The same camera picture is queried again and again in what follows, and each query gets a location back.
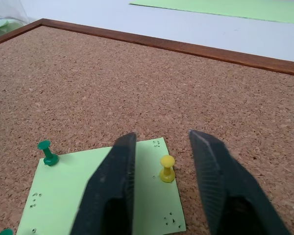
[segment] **green push pin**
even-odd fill
[[[51,153],[49,146],[50,146],[50,141],[41,141],[38,144],[38,149],[43,150],[43,152],[46,156],[44,158],[44,163],[46,165],[55,165],[58,163],[59,157],[58,157],[58,155]]]
[[[5,229],[1,231],[0,235],[13,235],[13,231],[11,229]]]

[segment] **light green paper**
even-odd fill
[[[294,23],[294,0],[134,0],[130,4]]]
[[[33,234],[33,230],[42,235],[69,235],[87,181],[110,149],[64,154],[59,156],[60,161],[55,166],[44,165],[40,159],[17,235]],[[163,235],[186,230],[175,180],[168,184],[158,176],[162,168],[160,159],[166,154],[163,138],[136,144],[135,235]]]

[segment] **cork surface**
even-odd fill
[[[225,141],[294,234],[294,76],[39,27],[0,44],[0,231],[17,229],[38,160],[164,137],[186,235],[209,234],[188,130]]]

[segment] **wooden board edge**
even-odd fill
[[[253,68],[294,75],[294,62],[109,29],[43,19],[43,26],[205,57]]]
[[[42,21],[43,21],[42,19],[37,20],[37,21],[35,21],[33,23],[29,23],[29,24],[27,24],[27,25],[25,25],[25,26],[23,26],[21,28],[15,29],[15,30],[13,30],[13,31],[11,31],[9,33],[6,33],[6,34],[0,36],[0,43],[4,43],[4,42],[6,42],[6,41],[8,41],[8,40],[10,40],[12,38],[15,38],[15,37],[17,37],[17,36],[19,36],[19,35],[21,35],[23,33],[26,33],[28,31],[31,31],[32,29],[35,29],[35,28],[41,26]]]

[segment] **transparent plastic container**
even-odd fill
[[[0,36],[28,23],[21,0],[0,0]]]

